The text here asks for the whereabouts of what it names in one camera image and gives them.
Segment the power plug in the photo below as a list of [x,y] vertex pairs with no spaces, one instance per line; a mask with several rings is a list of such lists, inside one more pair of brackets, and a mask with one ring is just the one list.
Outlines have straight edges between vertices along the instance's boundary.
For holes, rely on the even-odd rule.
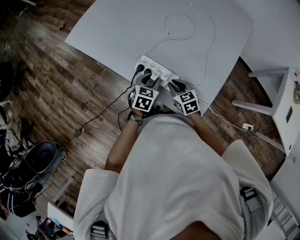
[[254,130],[254,125],[251,125],[251,124],[248,124],[248,123],[243,123],[243,125],[242,125],[242,128],[243,129],[250,129],[251,131],[253,131]]

